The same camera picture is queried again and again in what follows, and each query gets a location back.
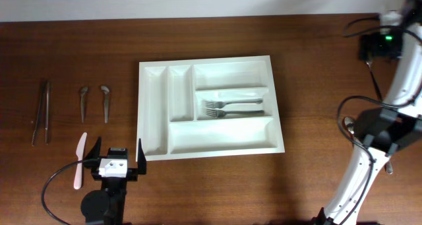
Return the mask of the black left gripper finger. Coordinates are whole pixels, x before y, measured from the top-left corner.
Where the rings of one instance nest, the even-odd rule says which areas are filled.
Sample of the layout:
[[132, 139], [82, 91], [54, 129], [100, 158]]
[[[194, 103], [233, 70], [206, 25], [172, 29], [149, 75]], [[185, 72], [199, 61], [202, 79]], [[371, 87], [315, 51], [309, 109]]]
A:
[[89, 153], [84, 157], [84, 167], [85, 168], [97, 168], [100, 165], [100, 149], [102, 144], [102, 138], [98, 137], [95, 145], [89, 151]]
[[142, 141], [141, 138], [138, 139], [138, 146], [137, 146], [137, 156], [136, 156], [137, 166], [138, 166], [138, 174], [139, 175], [146, 175], [147, 172], [147, 161], [142, 149]]

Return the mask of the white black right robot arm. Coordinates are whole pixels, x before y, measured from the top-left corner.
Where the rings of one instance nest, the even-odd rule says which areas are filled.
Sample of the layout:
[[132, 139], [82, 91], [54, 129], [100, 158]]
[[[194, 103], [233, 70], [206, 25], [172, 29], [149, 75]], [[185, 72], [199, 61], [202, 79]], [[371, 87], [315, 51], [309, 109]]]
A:
[[399, 11], [379, 13], [378, 26], [356, 33], [359, 60], [368, 67], [376, 57], [399, 61], [385, 98], [357, 119], [338, 119], [353, 154], [334, 198], [312, 224], [356, 224], [359, 209], [377, 174], [391, 157], [421, 139], [421, 0], [405, 0]]

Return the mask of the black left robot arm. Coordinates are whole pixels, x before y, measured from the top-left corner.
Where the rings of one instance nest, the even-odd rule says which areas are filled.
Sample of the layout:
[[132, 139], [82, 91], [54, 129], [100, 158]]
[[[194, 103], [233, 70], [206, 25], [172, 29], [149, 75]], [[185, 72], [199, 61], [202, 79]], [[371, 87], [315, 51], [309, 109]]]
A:
[[90, 170], [94, 180], [101, 182], [99, 190], [87, 193], [81, 202], [81, 213], [86, 224], [122, 224], [124, 217], [127, 183], [137, 181], [147, 171], [142, 141], [138, 140], [137, 167], [129, 167], [129, 151], [126, 148], [109, 148], [106, 156], [100, 156], [102, 139], [84, 157], [83, 166]]

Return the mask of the black-handled steel fork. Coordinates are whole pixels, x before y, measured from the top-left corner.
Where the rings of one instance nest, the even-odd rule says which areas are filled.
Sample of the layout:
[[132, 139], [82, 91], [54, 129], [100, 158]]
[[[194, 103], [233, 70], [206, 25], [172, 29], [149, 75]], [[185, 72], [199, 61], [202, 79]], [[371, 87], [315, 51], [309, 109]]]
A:
[[372, 63], [373, 62], [372, 61], [366, 61], [365, 63], [367, 65], [368, 69], [369, 69], [369, 73], [370, 73], [370, 76], [371, 76], [371, 80], [373, 82], [373, 86], [375, 88], [375, 92], [376, 92], [377, 98], [381, 102], [381, 101], [383, 101], [383, 99], [382, 99], [382, 94], [381, 94], [380, 88], [378, 86], [377, 80], [376, 80], [376, 78], [375, 78], [375, 76], [373, 74], [373, 70], [372, 70]]

